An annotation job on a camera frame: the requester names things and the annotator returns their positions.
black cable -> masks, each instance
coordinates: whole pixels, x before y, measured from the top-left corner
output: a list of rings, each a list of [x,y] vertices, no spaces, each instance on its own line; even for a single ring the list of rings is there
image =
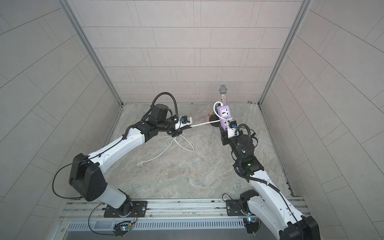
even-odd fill
[[[89,217],[88,217],[88,227],[90,228],[90,230],[91,230],[92,232],[94,232],[94,233],[96,233],[96,234],[99,234],[99,235],[116,236],[115,234],[106,234],[106,233],[98,233],[98,232],[95,232],[95,231],[92,230],[91,225],[89,224],[89,219],[91,218],[91,215],[92,215],[93,211],[95,211],[95,209],[96,209],[98,206],[100,206],[101,204],[104,204],[104,203],[100,203],[99,205],[97,205],[97,206],[92,210],[91,214],[89,215]]]
[[[233,198],[231,198],[231,196],[230,196],[228,193],[224,193],[223,195],[221,195],[221,199],[223,199],[223,201],[225,201],[224,198],[223,198],[225,194],[227,194],[228,197],[229,197],[231,200],[233,200]]]

mounting plate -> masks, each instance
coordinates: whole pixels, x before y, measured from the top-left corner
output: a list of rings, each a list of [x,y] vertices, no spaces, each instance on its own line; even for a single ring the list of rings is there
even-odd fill
[[[134,207],[137,210],[137,217],[144,217],[145,212],[147,211],[147,201],[131,201],[132,207]],[[114,209],[110,208],[103,208],[105,210],[104,217],[121,217],[119,216]],[[122,217],[134,217],[135,213],[133,211],[130,211],[130,213],[127,216]]]
[[[228,216],[254,216],[254,214],[244,214],[243,211],[241,211],[240,203],[238,199],[235,200],[225,200],[225,203],[227,204],[227,215]]]

white power cord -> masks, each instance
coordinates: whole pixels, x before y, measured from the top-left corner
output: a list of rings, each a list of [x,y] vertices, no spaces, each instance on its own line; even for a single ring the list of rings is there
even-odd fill
[[[193,151],[195,150],[195,148],[193,147],[192,143],[190,143],[190,141],[188,141],[184,136],[181,136],[181,135],[180,135],[180,137],[184,138],[184,139],[189,143],[189,145],[192,147],[192,150],[187,149],[187,148],[181,146],[181,145],[176,141],[176,138],[177,138],[177,137],[174,137],[174,138],[172,139],[171,143],[168,145],[168,147],[166,147],[166,148],[165,148],[159,155],[157,155],[156,157],[154,157],[154,158],[152,158],[152,159],[150,159],[150,160],[141,160],[141,161],[139,161],[139,162],[136,164],[136,166],[138,166],[138,167],[142,167],[142,166],[144,165],[144,163],[149,162],[149,161],[152,161],[152,160],[154,160],[154,159],[160,157],[160,155],[163,154],[163,153],[164,153],[164,152],[165,152],[165,151],[172,145],[173,141],[175,141],[175,142],[177,143],[177,145],[179,145],[182,149],[185,149],[185,150],[187,150],[187,151],[193,152]]]
[[[222,102],[220,102],[220,101],[215,102],[215,103],[214,103],[214,113],[215,113],[216,116],[218,116],[220,119],[227,120],[226,118],[223,118],[223,117],[221,117],[221,116],[219,116],[219,115],[217,114],[217,112],[216,112],[216,110],[215,110],[215,107],[216,107],[216,104],[217,104],[217,103],[220,103],[220,106],[223,106],[223,103],[222,103]]]

